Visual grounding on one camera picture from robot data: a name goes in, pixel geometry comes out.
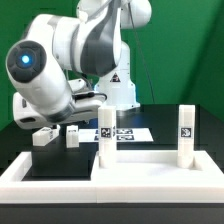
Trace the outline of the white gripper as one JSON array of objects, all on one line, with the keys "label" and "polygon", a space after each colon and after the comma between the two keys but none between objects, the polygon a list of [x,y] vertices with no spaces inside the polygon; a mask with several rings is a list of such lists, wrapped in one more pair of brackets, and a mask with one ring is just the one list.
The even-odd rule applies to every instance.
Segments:
[{"label": "white gripper", "polygon": [[104,93],[90,90],[83,79],[69,81],[71,101],[66,108],[49,117],[35,111],[18,92],[13,95],[13,117],[22,129],[37,129],[88,121],[98,116],[98,108],[106,101]]}]

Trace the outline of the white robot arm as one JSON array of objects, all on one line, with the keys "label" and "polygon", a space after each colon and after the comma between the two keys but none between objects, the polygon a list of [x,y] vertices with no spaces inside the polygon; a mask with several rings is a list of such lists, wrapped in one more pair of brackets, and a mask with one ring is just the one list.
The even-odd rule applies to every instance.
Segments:
[{"label": "white robot arm", "polygon": [[149,0],[79,0],[75,17],[40,14],[6,57],[14,121],[34,129],[138,108],[123,29],[150,21]]}]

